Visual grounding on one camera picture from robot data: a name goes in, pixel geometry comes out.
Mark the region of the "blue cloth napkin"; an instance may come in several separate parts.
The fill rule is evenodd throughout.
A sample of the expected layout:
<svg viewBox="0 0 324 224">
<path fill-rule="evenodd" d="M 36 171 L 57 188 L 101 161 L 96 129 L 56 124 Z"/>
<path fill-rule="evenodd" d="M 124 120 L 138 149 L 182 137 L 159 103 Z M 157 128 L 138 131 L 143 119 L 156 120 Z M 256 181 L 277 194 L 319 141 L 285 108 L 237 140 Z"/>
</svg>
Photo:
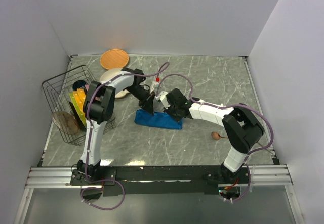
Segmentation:
<svg viewBox="0 0 324 224">
<path fill-rule="evenodd" d="M 176 122 L 167 113 L 154 112 L 154 115 L 139 109 L 136 111 L 134 123 L 141 126 L 181 130 L 183 128 L 183 120 Z"/>
</svg>

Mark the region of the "wooden spoon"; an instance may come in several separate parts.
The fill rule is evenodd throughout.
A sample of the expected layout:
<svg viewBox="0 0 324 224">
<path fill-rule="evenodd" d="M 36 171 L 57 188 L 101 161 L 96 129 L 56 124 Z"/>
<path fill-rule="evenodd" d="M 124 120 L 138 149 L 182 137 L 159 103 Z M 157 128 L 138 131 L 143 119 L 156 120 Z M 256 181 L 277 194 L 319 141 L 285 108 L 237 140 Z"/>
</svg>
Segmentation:
<svg viewBox="0 0 324 224">
<path fill-rule="evenodd" d="M 221 138 L 228 138 L 228 137 L 226 137 L 226 136 L 221 136 L 219 133 L 217 133 L 217 132 L 215 132 L 215 131 L 213 131 L 212 133 L 211 133 L 211 136 L 212 136 L 212 138 L 213 139 L 215 139 L 215 140 L 220 140 Z"/>
</svg>

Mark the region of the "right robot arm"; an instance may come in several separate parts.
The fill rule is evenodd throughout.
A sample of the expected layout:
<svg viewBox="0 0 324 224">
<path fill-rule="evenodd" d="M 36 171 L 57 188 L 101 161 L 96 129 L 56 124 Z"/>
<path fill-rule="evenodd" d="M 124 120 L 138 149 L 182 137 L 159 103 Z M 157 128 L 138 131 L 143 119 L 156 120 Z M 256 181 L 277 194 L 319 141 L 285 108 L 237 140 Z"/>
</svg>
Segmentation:
<svg viewBox="0 0 324 224">
<path fill-rule="evenodd" d="M 254 114 L 241 105 L 222 109 L 221 105 L 199 98 L 188 99 L 177 88 L 159 93 L 156 99 L 162 103 L 164 112 L 176 122 L 184 118 L 199 119 L 225 129 L 231 148 L 221 164 L 221 176 L 227 183 L 234 182 L 252 146 L 265 132 Z"/>
</svg>

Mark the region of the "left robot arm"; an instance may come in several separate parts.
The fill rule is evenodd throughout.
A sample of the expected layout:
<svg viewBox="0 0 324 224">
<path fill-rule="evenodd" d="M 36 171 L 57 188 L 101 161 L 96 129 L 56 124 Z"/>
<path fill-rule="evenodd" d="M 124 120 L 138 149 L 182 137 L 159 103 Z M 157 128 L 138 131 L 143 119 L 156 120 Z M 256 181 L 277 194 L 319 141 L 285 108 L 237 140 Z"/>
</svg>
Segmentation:
<svg viewBox="0 0 324 224">
<path fill-rule="evenodd" d="M 144 89 L 141 85 L 146 75 L 140 69 L 122 69 L 116 76 L 106 82 L 92 81 L 89 85 L 83 111 L 86 117 L 86 139 L 84 150 L 77 163 L 77 170 L 88 184 L 96 184 L 100 180 L 100 149 L 103 132 L 108 120 L 114 112 L 115 95 L 128 90 L 139 100 L 139 107 L 154 114 L 153 98 L 155 93 Z"/>
</svg>

